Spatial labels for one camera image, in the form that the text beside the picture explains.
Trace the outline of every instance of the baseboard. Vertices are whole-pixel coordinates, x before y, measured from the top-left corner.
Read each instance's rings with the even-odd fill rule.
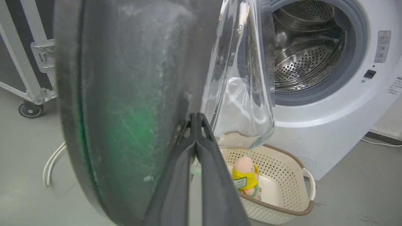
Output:
[[[382,135],[382,136],[385,136],[385,137],[389,137],[389,138],[392,138],[392,139],[396,139],[396,140],[400,140],[400,134],[395,134],[395,133],[392,133],[391,131],[387,131],[387,130],[376,130],[375,128],[373,129],[373,128],[371,128],[370,130],[369,130],[369,132],[372,132],[372,133],[374,133],[374,134],[378,134],[378,135]]]
[[[393,139],[393,138],[389,138],[383,135],[379,135],[379,134],[375,134],[372,132],[368,132],[365,137],[374,139],[374,140],[378,140],[378,141],[382,141],[384,143],[387,144],[392,144],[392,145],[402,145],[402,141],[397,140],[397,139]]]

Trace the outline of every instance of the caster wheel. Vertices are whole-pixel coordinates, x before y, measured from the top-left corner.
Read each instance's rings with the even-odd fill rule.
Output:
[[[25,118],[37,118],[44,114],[44,107],[43,105],[35,105],[29,101],[24,101],[18,107],[18,113]]]

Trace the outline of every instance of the yellow shirt on toy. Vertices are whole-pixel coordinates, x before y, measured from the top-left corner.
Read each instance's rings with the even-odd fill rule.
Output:
[[[260,171],[258,170],[258,167],[254,164],[254,171],[256,173],[260,174]],[[233,173],[232,173],[232,179],[239,179],[239,178],[243,178],[243,177],[247,177],[247,182],[246,182],[246,186],[241,187],[242,190],[248,190],[252,187],[255,187],[258,184],[258,180],[255,178],[254,172],[251,173],[240,173],[239,171],[237,171],[236,169],[233,168]]]

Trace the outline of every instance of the white washing machine body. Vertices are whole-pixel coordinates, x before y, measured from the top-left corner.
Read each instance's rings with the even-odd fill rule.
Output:
[[[354,2],[368,27],[367,49],[357,72],[324,99],[300,106],[277,105],[276,129],[267,141],[296,155],[316,179],[356,145],[402,92],[398,85],[402,84],[402,2]],[[391,31],[388,55],[384,63],[375,63],[382,31]],[[373,78],[364,77],[368,70],[376,71]]]

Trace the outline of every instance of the white plastic basket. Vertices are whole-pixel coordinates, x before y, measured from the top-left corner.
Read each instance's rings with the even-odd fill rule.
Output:
[[[233,166],[234,161],[252,153],[251,158],[258,166],[262,177],[273,179],[278,185],[278,194],[270,194],[268,189],[262,195],[278,195],[276,205],[265,203],[239,192],[247,215],[255,220],[268,224],[283,224],[295,217],[309,214],[314,207],[316,185],[313,176],[303,164],[292,154],[264,145],[254,150],[222,149],[222,155],[227,166]],[[308,197],[304,183],[304,173],[311,182],[311,193]]]

